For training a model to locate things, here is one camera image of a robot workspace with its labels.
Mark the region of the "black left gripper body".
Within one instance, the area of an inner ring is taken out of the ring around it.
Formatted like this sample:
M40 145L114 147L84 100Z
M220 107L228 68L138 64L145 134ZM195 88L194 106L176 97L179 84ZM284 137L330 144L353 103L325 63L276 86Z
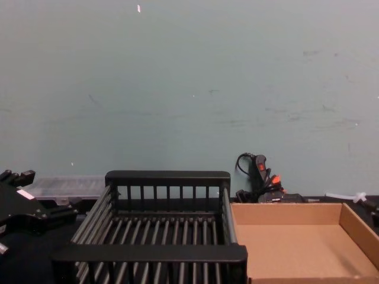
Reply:
M1 234L46 230L47 211L35 197L1 182Z

